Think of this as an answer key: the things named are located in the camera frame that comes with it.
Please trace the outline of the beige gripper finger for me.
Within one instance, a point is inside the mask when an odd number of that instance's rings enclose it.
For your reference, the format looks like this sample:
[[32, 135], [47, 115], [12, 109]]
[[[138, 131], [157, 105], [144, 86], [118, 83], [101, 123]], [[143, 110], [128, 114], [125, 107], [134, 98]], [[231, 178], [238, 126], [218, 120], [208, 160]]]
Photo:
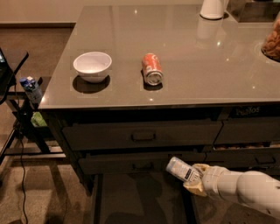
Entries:
[[200, 174], [204, 174], [206, 172], [206, 170], [209, 168], [209, 165], [208, 164], [194, 164], [192, 167], [195, 168]]
[[190, 193], [193, 193], [195, 195], [206, 197], [207, 193], [204, 189], [204, 186], [202, 185], [202, 181], [193, 181], [193, 182], [185, 182], [183, 184], [183, 187], [188, 190]]

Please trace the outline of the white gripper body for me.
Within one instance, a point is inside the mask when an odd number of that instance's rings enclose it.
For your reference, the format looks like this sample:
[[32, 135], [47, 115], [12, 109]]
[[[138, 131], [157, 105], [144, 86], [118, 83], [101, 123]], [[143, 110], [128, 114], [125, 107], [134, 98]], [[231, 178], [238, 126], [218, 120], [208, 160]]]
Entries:
[[210, 166], [202, 177], [206, 194], [212, 199], [237, 199], [237, 180], [242, 174], [220, 166]]

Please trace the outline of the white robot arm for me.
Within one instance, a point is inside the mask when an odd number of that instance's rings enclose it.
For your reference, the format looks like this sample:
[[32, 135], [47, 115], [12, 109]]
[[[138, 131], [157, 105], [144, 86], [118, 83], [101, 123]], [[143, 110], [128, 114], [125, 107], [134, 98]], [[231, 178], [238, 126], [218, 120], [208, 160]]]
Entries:
[[196, 164], [202, 174], [185, 182], [190, 193], [226, 200], [280, 219], [280, 181], [259, 171], [230, 171], [225, 167]]

